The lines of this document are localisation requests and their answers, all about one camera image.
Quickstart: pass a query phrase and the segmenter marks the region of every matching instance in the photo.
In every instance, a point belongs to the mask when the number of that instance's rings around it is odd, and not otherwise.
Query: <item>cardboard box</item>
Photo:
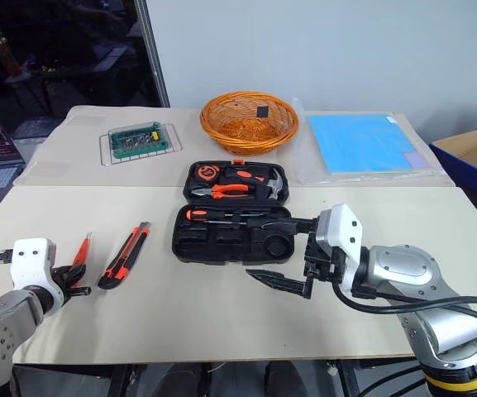
[[[434,141],[430,147],[457,184],[477,192],[477,130]]]

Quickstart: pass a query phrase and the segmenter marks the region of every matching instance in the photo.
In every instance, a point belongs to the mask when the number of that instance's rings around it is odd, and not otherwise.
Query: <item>orange basket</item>
[[[226,151],[261,155],[295,136],[297,113],[284,101],[256,91],[226,93],[205,105],[203,130]]]

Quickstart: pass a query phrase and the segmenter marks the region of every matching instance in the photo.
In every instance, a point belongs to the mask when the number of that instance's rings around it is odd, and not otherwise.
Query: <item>white wall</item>
[[[172,107],[253,89],[306,109],[477,125],[477,0],[146,0]]]

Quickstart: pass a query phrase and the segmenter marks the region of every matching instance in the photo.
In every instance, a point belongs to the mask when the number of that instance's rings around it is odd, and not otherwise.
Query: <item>white table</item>
[[[384,112],[310,112],[312,114],[368,114]],[[402,113],[390,113],[414,147],[436,168],[436,175],[416,178],[372,180],[358,186],[454,186],[440,167],[429,146],[423,142]],[[158,155],[108,167],[101,165],[98,140],[110,129],[143,122],[172,123],[181,140],[180,152]],[[310,164],[324,166],[311,131],[302,128],[298,137],[278,150],[247,158],[250,161],[278,163],[284,167],[290,186],[299,186],[296,164],[305,156]],[[35,153],[16,185],[55,186],[183,186],[189,166],[200,160],[232,160],[201,128],[199,109],[105,108],[77,106],[72,108]],[[328,184],[354,185],[354,182]]]
[[[477,212],[458,188],[293,188],[287,207],[315,217],[348,203],[364,228],[363,243],[408,243],[430,252],[459,294],[477,294]],[[18,363],[107,364],[157,361],[410,355],[396,316],[359,313],[316,282],[310,301],[269,289],[238,264],[180,262],[170,245],[180,188],[17,186],[0,205],[0,250],[24,237],[57,244],[68,265],[93,232],[88,273],[95,285],[129,230],[152,222],[150,238],[123,285],[93,289],[47,318],[18,350]],[[264,265],[302,279],[306,237],[283,265]],[[0,294],[12,287],[0,265]]]

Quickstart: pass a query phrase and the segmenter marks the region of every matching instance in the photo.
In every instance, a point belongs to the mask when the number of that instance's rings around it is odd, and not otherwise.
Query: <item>robotic arm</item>
[[[477,396],[477,312],[467,305],[477,304],[477,297],[459,297],[442,279],[435,258],[419,248],[362,246],[361,223],[346,204],[295,222],[295,230],[308,233],[306,280],[266,270],[248,270],[251,276],[307,299],[314,279],[329,281],[336,296],[353,309],[396,313],[422,365],[429,394]],[[359,304],[342,291],[362,299],[385,298],[392,306]]]
[[[0,395],[8,395],[14,351],[72,296],[88,295],[74,288],[85,265],[53,268],[55,244],[46,238],[18,240],[12,252],[14,290],[0,297]]]

